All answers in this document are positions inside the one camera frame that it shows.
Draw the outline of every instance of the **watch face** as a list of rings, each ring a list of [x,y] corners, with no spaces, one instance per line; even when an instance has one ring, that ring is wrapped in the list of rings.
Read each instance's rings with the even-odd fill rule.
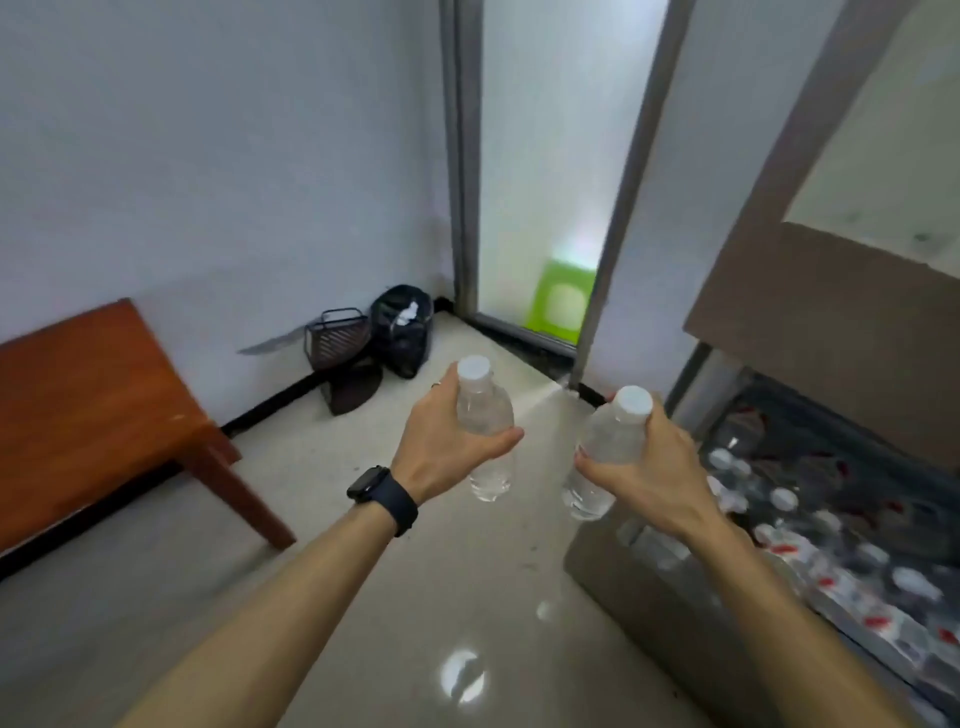
[[[370,468],[358,477],[353,485],[347,488],[347,495],[353,500],[363,502],[367,499],[367,494],[383,479],[386,473],[387,469],[381,468],[379,465]]]

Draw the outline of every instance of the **forearm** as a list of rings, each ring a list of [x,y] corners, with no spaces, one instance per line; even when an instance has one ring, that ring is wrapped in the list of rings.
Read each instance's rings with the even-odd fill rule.
[[[264,728],[279,721],[396,532],[354,506],[157,683],[123,728]]]
[[[911,723],[836,634],[726,521],[690,539],[791,728]]]

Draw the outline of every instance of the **smartwatch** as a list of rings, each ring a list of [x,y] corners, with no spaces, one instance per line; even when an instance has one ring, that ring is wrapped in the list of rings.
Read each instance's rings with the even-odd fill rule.
[[[417,519],[417,504],[402,485],[394,480],[390,468],[370,468],[347,488],[347,495],[357,503],[375,500],[387,509],[396,521],[396,535],[402,536]]]

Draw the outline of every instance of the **white tile floor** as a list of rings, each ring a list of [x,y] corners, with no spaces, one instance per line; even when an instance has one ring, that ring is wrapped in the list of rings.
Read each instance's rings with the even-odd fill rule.
[[[165,483],[0,584],[0,723],[108,726],[348,508],[407,411],[467,353],[489,356],[527,437],[496,503],[461,487],[394,544],[281,725],[710,726],[563,572],[559,487],[589,407],[441,315],[413,381],[387,375],[333,419],[316,393],[237,438],[246,477],[300,537],[275,555],[189,477]]]

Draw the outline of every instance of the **door frame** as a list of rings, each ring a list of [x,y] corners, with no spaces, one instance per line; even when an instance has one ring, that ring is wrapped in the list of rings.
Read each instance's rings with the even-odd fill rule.
[[[657,134],[667,90],[696,0],[668,0],[650,76],[644,90],[603,252],[576,346],[548,334],[496,319],[477,309],[480,231],[480,120],[483,96],[484,0],[439,0],[444,65],[444,116],[450,229],[453,247],[454,310],[465,321],[494,328],[550,352],[569,356],[568,386],[583,378],[589,350],[610,293],[636,194]]]

